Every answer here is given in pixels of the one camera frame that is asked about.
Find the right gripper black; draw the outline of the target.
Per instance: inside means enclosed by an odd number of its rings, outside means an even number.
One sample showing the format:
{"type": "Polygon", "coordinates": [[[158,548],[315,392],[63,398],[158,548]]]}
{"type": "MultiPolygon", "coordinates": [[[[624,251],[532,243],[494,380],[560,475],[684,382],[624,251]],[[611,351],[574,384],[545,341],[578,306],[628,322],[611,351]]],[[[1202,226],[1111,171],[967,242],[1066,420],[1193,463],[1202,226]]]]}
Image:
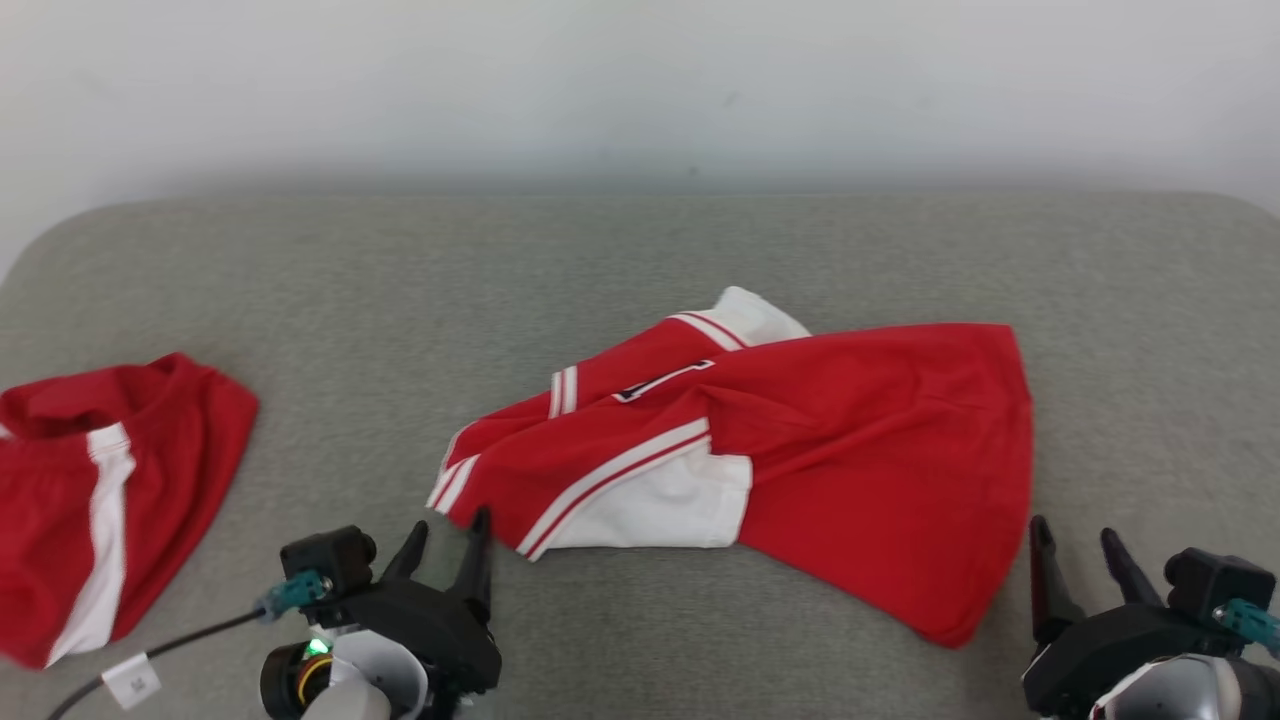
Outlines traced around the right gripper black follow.
{"type": "Polygon", "coordinates": [[[1074,602],[1044,516],[1030,519],[1030,614],[1037,653],[1021,676],[1039,716],[1085,716],[1094,702],[1144,664],[1216,646],[1216,632],[1165,602],[1114,528],[1100,544],[1125,605],[1085,616],[1074,602]]]}

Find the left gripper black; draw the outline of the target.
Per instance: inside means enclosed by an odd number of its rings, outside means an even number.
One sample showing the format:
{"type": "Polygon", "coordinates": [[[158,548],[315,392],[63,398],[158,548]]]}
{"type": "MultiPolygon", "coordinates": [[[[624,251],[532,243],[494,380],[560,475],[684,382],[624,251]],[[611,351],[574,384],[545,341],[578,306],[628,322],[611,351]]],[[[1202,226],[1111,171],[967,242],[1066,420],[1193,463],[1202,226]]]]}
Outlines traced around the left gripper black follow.
{"type": "Polygon", "coordinates": [[[429,524],[416,521],[383,579],[346,601],[355,624],[338,626],[337,687],[370,691],[374,701],[462,701],[498,687],[503,659],[489,628],[490,509],[474,514],[451,588],[411,579],[428,538],[429,524]]]}

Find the red shorts white stripe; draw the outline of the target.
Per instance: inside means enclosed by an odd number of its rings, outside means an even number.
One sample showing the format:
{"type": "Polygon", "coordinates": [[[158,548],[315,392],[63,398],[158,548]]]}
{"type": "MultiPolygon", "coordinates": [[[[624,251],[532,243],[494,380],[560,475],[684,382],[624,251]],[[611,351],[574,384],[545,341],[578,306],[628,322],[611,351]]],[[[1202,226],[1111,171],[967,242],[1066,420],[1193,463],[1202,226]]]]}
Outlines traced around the red shorts white stripe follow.
{"type": "Polygon", "coordinates": [[[129,634],[211,527],[257,398],[170,354],[0,393],[0,657],[129,634]]]}

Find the grey fabric sofa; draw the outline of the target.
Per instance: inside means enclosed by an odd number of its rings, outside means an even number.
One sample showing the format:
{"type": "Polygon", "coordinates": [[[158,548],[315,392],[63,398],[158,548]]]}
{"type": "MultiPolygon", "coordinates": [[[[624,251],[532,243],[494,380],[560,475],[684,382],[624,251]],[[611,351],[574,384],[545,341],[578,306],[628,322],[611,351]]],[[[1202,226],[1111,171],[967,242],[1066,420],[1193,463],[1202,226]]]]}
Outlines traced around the grey fabric sofa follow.
{"type": "MultiPolygon", "coordinates": [[[[1199,193],[179,199],[73,217],[0,284],[0,389],[173,351],[260,398],[198,550],[119,643],[28,673],[46,720],[133,653],[250,610],[278,550],[355,524],[390,556],[466,421],[669,313],[754,291],[810,331],[1014,327],[1036,511],[1076,602],[1098,534],[1153,580],[1189,546],[1280,574],[1280,219],[1199,193]]],[[[495,556],[480,720],[1029,720],[1027,557],[934,647],[750,550],[495,556]]]]}

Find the red white jersey shirt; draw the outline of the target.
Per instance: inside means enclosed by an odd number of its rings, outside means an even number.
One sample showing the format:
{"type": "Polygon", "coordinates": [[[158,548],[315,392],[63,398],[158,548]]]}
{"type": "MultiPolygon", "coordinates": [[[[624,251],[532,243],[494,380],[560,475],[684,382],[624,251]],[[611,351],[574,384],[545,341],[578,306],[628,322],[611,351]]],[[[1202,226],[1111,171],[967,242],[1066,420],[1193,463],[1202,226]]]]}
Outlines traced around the red white jersey shirt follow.
{"type": "Polygon", "coordinates": [[[728,287],[460,429],[426,506],[552,550],[744,544],[959,648],[1018,556],[1033,402],[1014,331],[813,334],[728,287]]]}

